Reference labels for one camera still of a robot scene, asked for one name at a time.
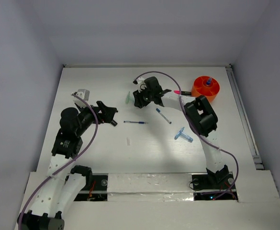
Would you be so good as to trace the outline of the green translucent pen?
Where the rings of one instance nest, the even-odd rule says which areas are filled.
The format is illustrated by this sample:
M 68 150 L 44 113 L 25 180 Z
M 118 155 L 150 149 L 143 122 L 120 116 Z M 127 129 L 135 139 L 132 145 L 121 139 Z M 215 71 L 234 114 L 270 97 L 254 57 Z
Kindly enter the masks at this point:
M 126 99 L 125 99 L 125 103 L 126 104 L 134 104 L 135 100 L 133 95 L 131 94 L 131 92 L 128 92 Z

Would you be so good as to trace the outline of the light blue translucent pen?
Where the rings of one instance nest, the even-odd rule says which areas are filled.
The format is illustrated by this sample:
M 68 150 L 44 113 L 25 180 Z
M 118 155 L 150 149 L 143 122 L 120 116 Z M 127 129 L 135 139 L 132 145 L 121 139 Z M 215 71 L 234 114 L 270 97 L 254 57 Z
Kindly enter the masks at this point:
M 192 143 L 192 142 L 193 142 L 193 138 L 184 133 L 184 128 L 185 128 L 185 127 L 182 127 L 182 128 L 179 130 L 179 132 L 174 136 L 174 139 L 177 140 L 179 137 L 182 137 L 182 138 L 184 138 L 185 140 L 187 140 L 188 142 Z

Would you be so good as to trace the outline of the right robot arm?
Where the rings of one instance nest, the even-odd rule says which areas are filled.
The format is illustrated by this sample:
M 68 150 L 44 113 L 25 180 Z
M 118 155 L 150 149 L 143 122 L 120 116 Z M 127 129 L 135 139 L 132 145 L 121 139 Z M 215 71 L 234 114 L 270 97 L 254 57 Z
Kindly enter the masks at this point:
M 154 103 L 182 111 L 191 130 L 199 137 L 206 160 L 206 173 L 194 174 L 190 188 L 195 191 L 225 189 L 229 170 L 216 146 L 218 117 L 208 99 L 205 96 L 192 97 L 182 91 L 175 93 L 163 89 L 156 77 L 137 77 L 133 83 L 138 86 L 133 92 L 136 107 L 143 108 Z

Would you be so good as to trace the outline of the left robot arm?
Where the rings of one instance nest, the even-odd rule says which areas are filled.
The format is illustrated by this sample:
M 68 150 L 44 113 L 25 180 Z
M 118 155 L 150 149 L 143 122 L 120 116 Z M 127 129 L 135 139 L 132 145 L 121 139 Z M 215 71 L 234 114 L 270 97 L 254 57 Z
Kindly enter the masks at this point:
M 82 189 L 94 186 L 92 169 L 76 165 L 76 158 L 83 153 L 82 134 L 95 124 L 116 126 L 115 107 L 97 101 L 89 106 L 79 100 L 76 107 L 61 112 L 57 133 L 46 178 L 30 196 L 17 219 L 20 230 L 62 230 L 64 216 Z

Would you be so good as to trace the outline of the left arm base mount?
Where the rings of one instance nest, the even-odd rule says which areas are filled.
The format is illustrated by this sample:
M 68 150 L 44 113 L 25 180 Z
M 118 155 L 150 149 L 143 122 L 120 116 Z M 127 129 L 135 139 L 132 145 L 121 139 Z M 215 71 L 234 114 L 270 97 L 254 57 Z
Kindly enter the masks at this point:
M 108 174 L 94 174 L 90 186 L 84 187 L 74 201 L 107 201 Z

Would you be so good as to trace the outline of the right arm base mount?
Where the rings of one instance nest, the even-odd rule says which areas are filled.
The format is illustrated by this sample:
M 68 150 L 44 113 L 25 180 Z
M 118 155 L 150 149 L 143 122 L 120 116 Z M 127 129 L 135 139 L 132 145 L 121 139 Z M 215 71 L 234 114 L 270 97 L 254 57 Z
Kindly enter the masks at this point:
M 211 174 L 193 174 L 189 188 L 194 192 L 195 201 L 238 200 L 234 177 L 229 173 L 219 182 Z

